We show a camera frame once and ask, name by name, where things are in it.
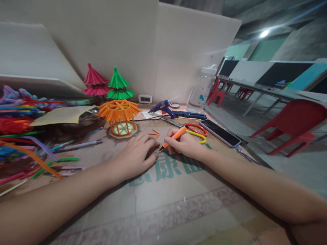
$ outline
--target hot glue gun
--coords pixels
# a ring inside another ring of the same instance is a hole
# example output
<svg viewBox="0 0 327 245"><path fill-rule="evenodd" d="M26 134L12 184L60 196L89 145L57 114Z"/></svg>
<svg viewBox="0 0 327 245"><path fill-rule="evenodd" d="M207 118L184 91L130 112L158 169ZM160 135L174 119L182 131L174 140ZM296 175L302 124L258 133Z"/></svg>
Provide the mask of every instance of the hot glue gun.
<svg viewBox="0 0 327 245"><path fill-rule="evenodd" d="M175 113L169 109L168 100L156 104L154 107L150 109L149 113L160 111L160 110L168 113L171 119L174 119L176 117Z"/></svg>

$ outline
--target hand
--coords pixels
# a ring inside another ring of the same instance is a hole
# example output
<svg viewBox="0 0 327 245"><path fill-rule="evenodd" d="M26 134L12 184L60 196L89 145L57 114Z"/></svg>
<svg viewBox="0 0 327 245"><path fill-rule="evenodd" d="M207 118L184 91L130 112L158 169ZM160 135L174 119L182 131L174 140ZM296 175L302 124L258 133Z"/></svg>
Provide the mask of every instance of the hand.
<svg viewBox="0 0 327 245"><path fill-rule="evenodd" d="M140 134L131 138L127 146L110 161L110 175L117 178L117 182L121 183L143 173L156 162L158 153L152 154L145 160L150 148L160 145L154 137Z"/></svg>
<svg viewBox="0 0 327 245"><path fill-rule="evenodd" d="M197 142L191 134L185 132L177 140L173 139L172 136L179 131L178 128L171 128L165 137L164 141L169 144L167 147L169 154L173 154L175 150L178 153L194 158L201 161L203 153L207 149L204 148L199 142Z"/></svg>

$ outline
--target light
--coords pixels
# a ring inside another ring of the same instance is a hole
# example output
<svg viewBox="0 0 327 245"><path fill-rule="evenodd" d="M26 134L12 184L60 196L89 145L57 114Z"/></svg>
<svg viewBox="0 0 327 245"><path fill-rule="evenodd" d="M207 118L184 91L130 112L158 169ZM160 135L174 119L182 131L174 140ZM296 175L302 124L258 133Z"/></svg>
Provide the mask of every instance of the light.
<svg viewBox="0 0 327 245"><path fill-rule="evenodd" d="M269 31L266 30L266 31L264 31L263 33L261 33L260 37L263 38L263 37L267 36L268 33L269 33Z"/></svg>

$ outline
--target green tree craft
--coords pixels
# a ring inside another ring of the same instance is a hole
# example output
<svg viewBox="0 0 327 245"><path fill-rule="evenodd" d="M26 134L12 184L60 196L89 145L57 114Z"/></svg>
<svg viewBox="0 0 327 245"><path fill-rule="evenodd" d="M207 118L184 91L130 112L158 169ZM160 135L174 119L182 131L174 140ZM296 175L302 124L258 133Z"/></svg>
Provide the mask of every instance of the green tree craft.
<svg viewBox="0 0 327 245"><path fill-rule="evenodd" d="M126 89L127 86L130 86L130 84L125 81L125 79L117 71L117 67L115 67L111 82L109 84L109 87L112 87L113 89L108 92L108 98L121 100L133 97L135 92L130 89Z"/></svg>

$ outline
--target concrete floor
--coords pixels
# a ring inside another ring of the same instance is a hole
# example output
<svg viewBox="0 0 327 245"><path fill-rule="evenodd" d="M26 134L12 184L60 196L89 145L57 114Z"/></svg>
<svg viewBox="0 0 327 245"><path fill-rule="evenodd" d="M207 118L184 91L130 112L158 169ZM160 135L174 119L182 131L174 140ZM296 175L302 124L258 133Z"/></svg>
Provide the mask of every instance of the concrete floor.
<svg viewBox="0 0 327 245"><path fill-rule="evenodd" d="M258 101L258 106L263 107L254 107L246 117L242 117L242 114L251 102L256 99L259 93L255 92L251 98L244 103L238 98L233 100L234 94L232 93L236 92L237 89L237 86L232 88L231 93L225 96L220 108L217 108L217 105L212 103L210 106L206 105L205 110L215 116L233 133L247 140L249 142L248 146L273 169L314 189L327 199L327 140L306 147L292 158L287 158L286 155L297 145L287 148L285 151L275 156L268 156L267 153L287 141L289 137L287 135L282 135L270 142L266 141L264 137L271 133L274 130L273 128L257 135L253 139L250 139L249 136L281 111L281 109L272 109L261 118L263 112L276 101L276 98L264 95ZM284 106L285 105L282 103L277 104L277 107ZM319 137L327 132L325 128L326 127L322 127L313 132L313 134Z"/></svg>

